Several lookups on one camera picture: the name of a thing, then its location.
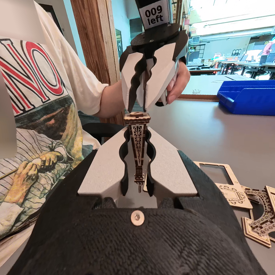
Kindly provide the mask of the blue plastic bin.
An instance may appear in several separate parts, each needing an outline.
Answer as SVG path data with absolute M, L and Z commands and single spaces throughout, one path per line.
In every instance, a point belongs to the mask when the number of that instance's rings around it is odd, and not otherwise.
M 275 80 L 224 81 L 217 98 L 232 114 L 275 116 Z

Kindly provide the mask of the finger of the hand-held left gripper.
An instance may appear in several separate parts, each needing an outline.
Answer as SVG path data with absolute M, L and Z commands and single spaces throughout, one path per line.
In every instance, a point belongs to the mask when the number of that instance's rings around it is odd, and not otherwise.
M 147 68 L 140 76 L 137 101 L 144 110 L 149 110 L 157 101 L 167 104 L 167 86 L 178 71 L 173 60 L 176 43 L 166 44 L 154 53 L 154 59 L 146 61 Z
M 136 101 L 140 107 L 144 105 L 144 72 L 140 72 L 143 68 L 142 64 L 135 69 L 136 65 L 143 61 L 143 57 L 143 53 L 130 53 L 122 67 L 122 95 L 125 109 L 128 113 L 133 111 Z

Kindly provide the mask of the laser-cut wooden puzzle sheet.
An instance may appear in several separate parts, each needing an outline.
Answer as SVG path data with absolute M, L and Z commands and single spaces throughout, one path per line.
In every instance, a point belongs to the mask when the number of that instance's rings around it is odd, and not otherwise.
M 253 208 L 247 195 L 245 194 L 243 186 L 239 184 L 235 174 L 233 173 L 231 167 L 228 164 L 208 163 L 208 162 L 201 162 L 201 161 L 199 161 L 199 162 L 195 161 L 194 163 L 199 168 L 201 168 L 201 166 L 203 166 L 203 165 L 224 167 L 232 184 L 215 183 L 215 185 L 218 187 L 218 189 L 224 195 L 227 202 L 233 207 L 240 207 L 240 208 L 245 208 L 245 209 Z

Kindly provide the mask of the wooden pillar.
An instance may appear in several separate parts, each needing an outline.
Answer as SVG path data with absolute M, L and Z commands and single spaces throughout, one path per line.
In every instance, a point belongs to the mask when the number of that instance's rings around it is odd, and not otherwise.
M 73 0 L 74 18 L 86 65 L 103 84 L 120 84 L 111 1 Z

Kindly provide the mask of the person's printed white t-shirt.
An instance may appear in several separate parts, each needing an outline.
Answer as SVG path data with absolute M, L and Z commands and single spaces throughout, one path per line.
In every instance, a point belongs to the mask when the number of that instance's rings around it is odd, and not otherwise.
M 46 44 L 1 36 L 1 73 L 16 124 L 17 153 L 0 161 L 1 267 L 30 236 L 41 207 L 99 142 L 78 111 L 100 110 L 103 84 L 34 2 Z

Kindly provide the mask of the person's left hand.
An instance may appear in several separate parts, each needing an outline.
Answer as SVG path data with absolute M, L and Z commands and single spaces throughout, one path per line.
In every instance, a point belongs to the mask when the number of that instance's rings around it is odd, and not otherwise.
M 171 104 L 182 94 L 190 80 L 190 72 L 186 66 L 186 57 L 179 59 L 177 64 L 177 73 L 168 84 L 166 102 Z

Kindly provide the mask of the wooden tower base model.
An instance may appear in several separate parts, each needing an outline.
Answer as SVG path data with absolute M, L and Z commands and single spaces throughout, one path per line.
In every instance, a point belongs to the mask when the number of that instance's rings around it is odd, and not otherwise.
M 253 220 L 242 217 L 242 228 L 245 237 L 271 248 L 269 233 L 275 231 L 275 189 L 265 186 L 263 190 L 243 188 L 246 195 L 253 195 L 259 199 L 263 206 L 263 214 L 260 218 Z

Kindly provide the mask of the black framed wall picture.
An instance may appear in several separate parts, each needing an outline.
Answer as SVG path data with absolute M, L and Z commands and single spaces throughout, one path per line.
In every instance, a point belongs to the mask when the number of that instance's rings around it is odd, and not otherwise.
M 118 57 L 120 58 L 123 53 L 122 33 L 120 30 L 115 29 Z

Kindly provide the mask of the grey desk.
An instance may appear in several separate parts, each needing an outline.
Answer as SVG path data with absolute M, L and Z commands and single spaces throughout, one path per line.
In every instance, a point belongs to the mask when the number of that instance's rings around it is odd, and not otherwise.
M 149 126 L 191 160 L 228 164 L 246 187 L 274 187 L 274 116 L 233 115 L 218 102 L 191 100 L 149 114 Z

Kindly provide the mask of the person's left forearm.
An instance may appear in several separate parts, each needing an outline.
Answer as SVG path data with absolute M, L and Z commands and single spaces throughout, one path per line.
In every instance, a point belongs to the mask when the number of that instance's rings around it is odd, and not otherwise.
M 104 88 L 100 100 L 100 110 L 94 116 L 108 119 L 118 115 L 124 109 L 122 80 L 119 80 L 117 83 Z

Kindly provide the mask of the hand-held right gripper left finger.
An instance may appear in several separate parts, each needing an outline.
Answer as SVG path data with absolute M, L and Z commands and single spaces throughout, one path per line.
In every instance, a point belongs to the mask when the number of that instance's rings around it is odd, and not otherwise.
M 99 197 L 125 196 L 128 191 L 129 130 L 124 127 L 105 142 L 95 157 L 78 189 L 79 195 Z

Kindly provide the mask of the grey wood-edged table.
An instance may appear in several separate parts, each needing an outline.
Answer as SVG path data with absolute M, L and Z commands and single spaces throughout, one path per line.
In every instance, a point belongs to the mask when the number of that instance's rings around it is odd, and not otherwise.
M 191 76 L 179 99 L 212 100 L 217 101 L 217 93 L 224 81 L 254 81 L 255 79 L 241 75 L 198 75 Z M 193 89 L 201 90 L 200 94 L 193 94 Z

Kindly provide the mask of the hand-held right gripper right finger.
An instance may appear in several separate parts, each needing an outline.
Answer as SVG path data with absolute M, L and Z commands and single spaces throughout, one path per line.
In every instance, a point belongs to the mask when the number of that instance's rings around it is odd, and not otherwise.
M 146 132 L 147 192 L 150 197 L 194 197 L 197 189 L 176 147 L 151 127 Z

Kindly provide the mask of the wooden tower spire model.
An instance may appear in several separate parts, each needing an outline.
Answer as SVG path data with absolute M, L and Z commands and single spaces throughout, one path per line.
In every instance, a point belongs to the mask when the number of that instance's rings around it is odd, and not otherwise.
M 125 124 L 128 126 L 132 150 L 135 161 L 135 179 L 134 182 L 138 185 L 138 192 L 141 193 L 141 189 L 145 182 L 145 176 L 143 173 L 144 164 L 144 152 L 145 152 L 145 137 L 147 131 L 147 124 L 151 117 L 147 112 L 131 112 L 124 116 Z

